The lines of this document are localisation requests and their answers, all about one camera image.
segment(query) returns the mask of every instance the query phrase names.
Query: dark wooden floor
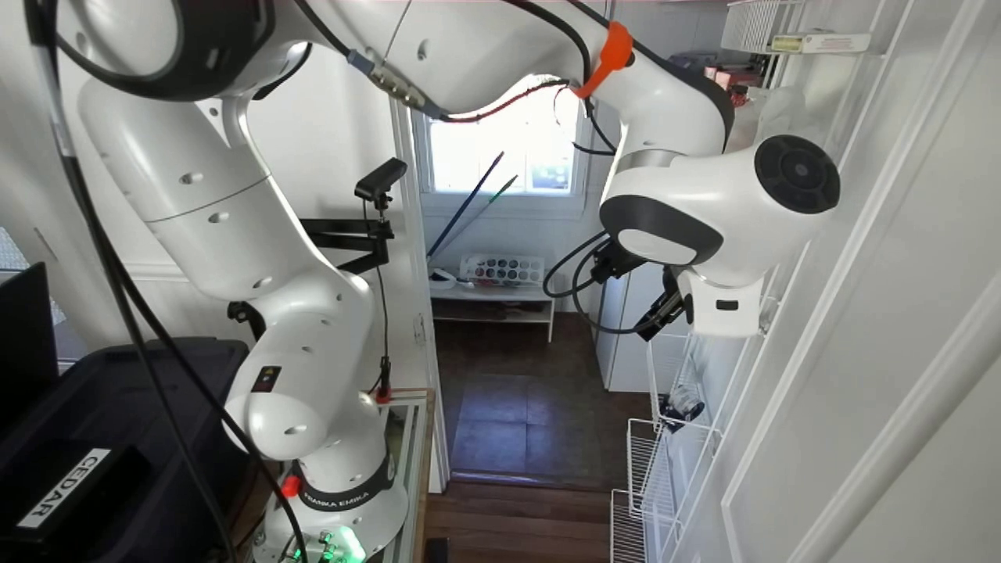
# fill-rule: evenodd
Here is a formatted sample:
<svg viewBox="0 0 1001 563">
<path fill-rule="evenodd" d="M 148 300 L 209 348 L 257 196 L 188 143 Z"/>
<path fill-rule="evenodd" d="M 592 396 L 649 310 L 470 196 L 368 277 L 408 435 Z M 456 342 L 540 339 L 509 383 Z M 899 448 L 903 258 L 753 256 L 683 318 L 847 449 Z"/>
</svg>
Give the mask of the dark wooden floor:
<svg viewBox="0 0 1001 563">
<path fill-rule="evenodd" d="M 446 539 L 446 563 L 607 563 L 607 492 L 452 483 L 424 539 Z"/>
<path fill-rule="evenodd" d="M 424 539 L 446 563 L 602 563 L 607 497 L 626 486 L 626 418 L 643 396 L 599 387 L 592 324 L 441 324 L 438 364 L 452 483 Z"/>
<path fill-rule="evenodd" d="M 602 392 L 588 318 L 558 317 L 552 343 L 531 324 L 441 324 L 438 366 L 456 474 L 626 486 L 626 418 L 648 396 Z"/>
</svg>

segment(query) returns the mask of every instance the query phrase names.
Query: wire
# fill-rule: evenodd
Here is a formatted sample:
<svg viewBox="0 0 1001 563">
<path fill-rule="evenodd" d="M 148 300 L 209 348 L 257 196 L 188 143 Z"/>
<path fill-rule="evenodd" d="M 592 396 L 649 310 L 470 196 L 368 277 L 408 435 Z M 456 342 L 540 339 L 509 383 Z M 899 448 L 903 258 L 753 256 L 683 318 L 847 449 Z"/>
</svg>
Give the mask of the wire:
<svg viewBox="0 0 1001 563">
<path fill-rule="evenodd" d="M 531 98 L 536 92 L 544 92 L 544 86 L 567 86 L 567 83 L 568 83 L 567 77 L 539 80 L 539 83 L 531 83 L 531 86 L 525 86 L 525 92 L 519 92 L 519 95 L 506 98 L 504 102 L 496 102 L 496 106 L 491 106 L 491 108 L 486 108 L 486 113 L 471 113 L 471 114 L 443 114 L 441 123 L 452 123 L 452 125 L 480 123 L 480 119 L 496 114 L 496 113 L 504 113 L 506 106 L 514 106 L 514 102 L 525 101 L 525 98 Z"/>
<path fill-rule="evenodd" d="M 549 289 L 552 275 L 558 275 L 573 256 L 578 256 L 580 249 L 594 248 L 599 236 L 607 236 L 607 231 L 597 231 L 594 236 L 588 236 L 588 240 L 580 240 L 574 249 L 568 249 L 562 258 L 558 258 L 558 263 L 549 267 L 549 273 L 544 273 L 540 292 L 544 292 L 547 298 L 560 300 L 560 298 L 578 294 L 578 292 L 584 292 L 588 284 L 594 284 L 594 277 L 592 277 L 588 284 L 574 284 L 574 282 L 573 282 L 568 292 L 552 292 L 552 289 Z"/>
<path fill-rule="evenodd" d="M 562 123 L 560 123 L 560 95 L 562 95 L 562 92 L 567 92 L 567 83 L 558 86 L 552 102 L 549 102 L 558 125 L 562 125 Z M 578 143 L 578 140 L 573 140 L 573 136 L 568 136 L 568 143 L 573 143 L 578 152 L 588 152 L 588 156 L 616 156 L 616 146 L 611 146 L 611 151 L 594 151 L 594 146 L 584 146 L 584 143 Z"/>
<path fill-rule="evenodd" d="M 284 548 L 278 549 L 278 560 L 284 560 L 289 548 L 292 548 L 293 535 L 289 535 Z"/>
<path fill-rule="evenodd" d="M 602 127 L 599 127 L 599 123 L 597 123 L 597 114 L 594 114 L 594 102 L 592 102 L 592 101 L 584 101 L 584 114 L 588 114 L 594 135 L 599 136 L 599 143 L 611 151 L 611 156 L 616 156 L 619 146 L 602 135 Z"/>
<path fill-rule="evenodd" d="M 127 339 L 131 339 L 131 343 L 134 343 L 134 350 L 137 350 L 137 358 L 142 358 L 142 366 L 144 366 L 144 371 L 148 371 L 148 379 L 151 379 L 151 383 L 152 383 L 152 395 L 156 395 L 156 399 L 158 399 L 158 412 L 163 412 L 163 418 L 167 418 L 167 426 L 168 426 L 168 435 L 172 435 L 172 441 L 174 441 L 174 448 L 179 448 L 179 453 L 181 453 L 185 471 L 191 474 L 191 486 L 194 486 L 196 497 L 201 497 L 201 501 L 207 502 L 207 511 L 209 511 L 209 520 L 213 520 L 213 526 L 217 526 L 217 532 L 219 532 L 219 540 L 223 540 L 223 548 L 224 548 L 224 560 L 235 560 L 235 555 L 231 555 L 231 544 L 228 544 L 228 526 L 224 526 L 223 506 L 219 506 L 217 494 L 209 492 L 202 471 L 196 470 L 191 448 L 185 444 L 185 432 L 181 432 L 181 426 L 179 426 L 179 418 L 174 418 L 174 412 L 172 412 L 172 407 L 168 407 L 167 383 L 163 383 L 158 371 L 156 371 L 152 364 L 151 364 L 151 350 L 148 350 L 144 336 L 142 336 L 142 328 L 137 328 L 134 310 L 131 310 L 131 302 L 125 300 L 125 284 L 121 284 L 121 277 L 125 277 L 127 273 L 121 268 L 121 263 L 118 263 L 116 256 L 110 256 L 110 240 L 105 240 L 99 222 L 93 222 L 93 219 L 97 219 L 97 208 L 93 208 L 93 201 L 91 201 L 87 187 L 82 183 L 84 173 L 82 173 L 82 166 L 78 166 L 74 156 L 60 156 L 60 162 L 61 162 L 61 173 L 66 173 L 66 179 L 67 179 L 67 183 L 73 183 L 73 190 L 74 190 L 78 207 L 84 208 L 84 222 L 87 222 L 91 240 L 93 240 L 93 248 L 97 248 L 99 268 L 103 268 L 103 275 L 105 275 L 105 282 L 110 282 L 110 292 L 113 292 L 113 298 L 116 298 L 116 306 L 118 306 L 118 317 L 121 317 L 121 322 L 125 322 L 125 330 L 127 330 Z"/>
<path fill-rule="evenodd" d="M 597 248 L 573 268 L 573 284 L 578 284 L 578 277 L 580 277 L 584 267 L 594 258 L 594 253 L 597 253 Z M 574 306 L 574 313 L 588 317 L 578 294 L 580 294 L 580 292 L 573 292 L 573 294 L 568 294 L 568 298 L 573 298 L 573 306 Z M 599 324 L 599 322 L 592 318 L 592 317 L 588 317 L 588 322 L 592 322 L 597 330 L 602 330 L 602 336 L 632 336 L 632 330 L 635 330 L 635 328 L 611 328 L 611 324 Z"/>
<path fill-rule="evenodd" d="M 375 244 L 375 235 L 368 229 L 368 201 L 364 201 L 364 222 L 366 222 L 368 240 Z M 384 300 L 382 267 L 375 267 L 375 277 L 379 277 L 379 300 L 382 300 L 382 357 L 389 357 L 389 300 Z"/>
<path fill-rule="evenodd" d="M 466 217 L 470 203 L 475 201 L 475 195 L 488 183 L 488 179 L 494 175 L 494 168 L 501 166 L 504 151 L 491 159 L 491 166 L 478 175 L 478 181 L 471 183 L 471 190 L 466 195 L 466 201 L 461 203 L 456 214 L 450 214 L 446 226 L 438 231 L 429 258 L 438 253 L 438 248 L 443 244 L 443 236 L 450 235 L 450 229 L 456 229 L 456 222 Z"/>
<path fill-rule="evenodd" d="M 53 44 L 57 44 L 57 39 L 53 39 L 57 2 L 50 2 L 50 20 L 47 20 L 47 22 L 50 22 L 50 28 L 47 28 L 47 44 L 45 44 L 45 46 L 47 46 L 47 59 L 45 59 L 47 69 L 45 69 L 45 71 L 47 71 L 50 102 L 60 102 L 60 101 L 61 101 L 61 86 L 60 86 L 60 59 L 57 59 L 57 46 L 53 46 Z M 219 535 L 219 540 L 223 540 L 224 560 L 235 560 L 235 555 L 231 555 L 231 544 L 228 544 L 228 526 L 224 526 L 223 506 L 219 506 L 217 494 L 209 492 L 207 474 L 202 474 L 202 471 L 196 470 L 196 462 L 194 462 L 194 453 L 191 453 L 191 448 L 188 448 L 188 441 L 185 441 L 185 432 L 181 432 L 181 426 L 179 426 L 179 415 L 174 415 L 172 407 L 168 407 L 167 383 L 163 383 L 158 371 L 152 368 L 152 358 L 151 358 L 151 350 L 148 350 L 148 343 L 144 343 L 142 324 L 137 324 L 134 310 L 127 306 L 127 298 L 125 298 L 121 275 L 127 275 L 127 273 L 121 268 L 118 256 L 110 256 L 113 244 L 110 244 L 105 231 L 103 231 L 99 222 L 97 222 L 97 207 L 93 207 L 91 190 L 87 190 L 87 183 L 84 183 L 84 168 L 82 168 L 82 162 L 74 159 L 74 151 L 73 151 L 73 143 L 67 143 L 67 125 L 66 125 L 66 119 L 61 119 L 61 108 L 57 108 L 57 106 L 50 106 L 50 127 L 53 127 L 53 140 L 60 143 L 60 162 L 61 162 L 66 181 L 67 181 L 78 207 L 82 207 L 82 214 L 84 214 L 87 235 L 91 235 L 91 240 L 93 240 L 93 248 L 97 248 L 99 268 L 103 268 L 103 275 L 105 275 L 105 282 L 110 282 L 110 292 L 113 292 L 113 298 L 116 298 L 116 306 L 118 306 L 118 317 L 121 317 L 121 322 L 125 322 L 125 330 L 127 330 L 127 339 L 131 339 L 131 343 L 134 343 L 134 350 L 137 350 L 137 358 L 142 358 L 142 366 L 144 366 L 144 371 L 148 371 L 148 379 L 151 379 L 151 383 L 152 383 L 158 412 L 163 412 L 163 418 L 167 418 L 167 426 L 168 426 L 168 435 L 172 435 L 172 441 L 174 441 L 174 448 L 179 448 L 179 453 L 181 453 L 185 471 L 188 471 L 196 497 L 201 497 L 202 506 L 209 511 L 209 520 L 213 520 L 213 529 L 217 529 L 217 535 Z"/>
<path fill-rule="evenodd" d="M 196 368 L 188 364 L 188 357 L 179 350 L 179 343 L 172 342 L 172 336 L 163 328 L 163 322 L 156 318 L 156 313 L 151 310 L 151 302 L 144 300 L 144 294 L 134 289 L 134 282 L 127 277 L 116 248 L 110 244 L 103 226 L 99 226 L 99 217 L 97 217 L 97 207 L 91 201 L 91 190 L 87 190 L 87 181 L 84 181 L 84 173 L 78 166 L 78 156 L 73 151 L 73 136 L 67 136 L 67 125 L 66 125 L 66 114 L 61 114 L 61 86 L 60 86 L 60 71 L 57 71 L 57 36 L 53 36 L 53 20 L 57 20 L 57 10 L 45 12 L 35 0 L 25 0 L 25 20 L 27 20 L 27 31 L 32 34 L 45 34 L 45 77 L 47 77 L 47 95 L 50 95 L 50 125 L 53 125 L 53 140 L 60 146 L 60 162 L 61 162 L 61 173 L 66 173 L 66 181 L 73 187 L 73 196 L 84 217 L 84 226 L 87 226 L 87 235 L 91 235 L 91 244 L 99 256 L 99 267 L 103 267 L 103 275 L 110 277 L 110 289 L 116 294 L 116 302 L 118 302 L 118 313 L 131 328 L 137 328 L 134 317 L 131 317 L 131 306 L 125 302 L 121 306 L 121 298 L 127 294 L 131 302 L 137 306 L 137 313 L 148 318 L 148 324 L 152 328 L 152 336 L 158 339 L 158 343 L 174 357 L 174 364 L 181 366 L 181 371 L 188 374 L 188 380 L 201 392 L 201 396 L 209 404 L 209 411 L 224 423 L 224 429 L 242 441 L 242 448 L 251 453 L 251 461 L 261 470 L 269 489 L 274 492 L 278 497 L 278 506 L 289 514 L 289 521 L 292 521 L 292 532 L 301 544 L 301 549 L 306 553 L 306 540 L 303 540 L 303 532 L 298 526 L 298 517 L 292 511 L 292 502 L 284 501 L 272 470 L 267 466 L 261 453 L 257 449 L 257 444 L 248 438 L 248 432 L 224 412 L 224 407 L 213 396 L 213 392 L 202 383 L 202 379 L 196 374 Z"/>
</svg>

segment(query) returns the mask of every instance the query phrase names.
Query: orange tag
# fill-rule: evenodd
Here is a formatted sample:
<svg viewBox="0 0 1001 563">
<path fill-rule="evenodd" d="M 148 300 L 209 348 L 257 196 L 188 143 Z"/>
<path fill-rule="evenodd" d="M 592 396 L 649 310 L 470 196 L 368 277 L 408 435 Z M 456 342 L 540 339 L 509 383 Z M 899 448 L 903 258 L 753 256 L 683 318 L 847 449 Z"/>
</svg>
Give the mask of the orange tag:
<svg viewBox="0 0 1001 563">
<path fill-rule="evenodd" d="M 588 80 L 580 86 L 574 86 L 574 95 L 580 101 L 588 101 L 612 71 L 619 71 L 626 65 L 632 65 L 632 34 L 626 24 L 611 22 L 607 39 L 597 56 L 597 69 L 588 75 Z"/>
<path fill-rule="evenodd" d="M 303 477 L 301 474 L 289 474 L 281 483 L 281 497 L 298 497 L 303 492 Z"/>
</svg>

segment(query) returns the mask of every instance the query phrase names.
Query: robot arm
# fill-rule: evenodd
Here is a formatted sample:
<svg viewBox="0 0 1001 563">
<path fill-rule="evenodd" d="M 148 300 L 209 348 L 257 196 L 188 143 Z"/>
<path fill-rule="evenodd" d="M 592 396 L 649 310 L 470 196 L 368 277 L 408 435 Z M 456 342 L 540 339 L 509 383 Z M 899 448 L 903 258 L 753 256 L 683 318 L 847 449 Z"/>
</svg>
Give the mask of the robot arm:
<svg viewBox="0 0 1001 563">
<path fill-rule="evenodd" d="M 372 379 L 358 368 L 372 294 L 310 244 L 243 123 L 252 95 L 289 75 L 306 44 L 341 49 L 372 83 L 435 119 L 491 102 L 522 75 L 588 83 L 622 119 L 599 222 L 632 256 L 677 273 L 698 330 L 753 336 L 760 277 L 838 195 L 829 159 L 804 140 L 719 156 L 719 106 L 641 49 L 592 83 L 611 31 L 562 0 L 67 5 L 60 22 L 61 36 L 78 36 L 67 54 L 103 80 L 82 92 L 78 113 L 116 183 L 201 292 L 248 300 L 267 318 L 228 412 L 267 457 L 298 461 L 303 532 L 349 529 L 364 553 L 379 553 L 406 517 L 399 486 L 384 474 Z M 223 113 L 194 106 L 207 98 Z M 289 539 L 281 517 L 267 529 Z"/>
</svg>

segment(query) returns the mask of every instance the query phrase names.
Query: white shelf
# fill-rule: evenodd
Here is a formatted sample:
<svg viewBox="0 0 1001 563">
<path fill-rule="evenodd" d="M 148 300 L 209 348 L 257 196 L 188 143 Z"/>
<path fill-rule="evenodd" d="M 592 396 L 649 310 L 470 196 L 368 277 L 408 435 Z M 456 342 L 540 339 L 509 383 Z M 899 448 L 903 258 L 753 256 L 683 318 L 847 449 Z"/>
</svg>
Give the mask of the white shelf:
<svg viewBox="0 0 1001 563">
<path fill-rule="evenodd" d="M 547 342 L 552 342 L 558 310 L 536 284 L 435 282 L 430 310 L 438 322 L 547 324 Z"/>
</svg>

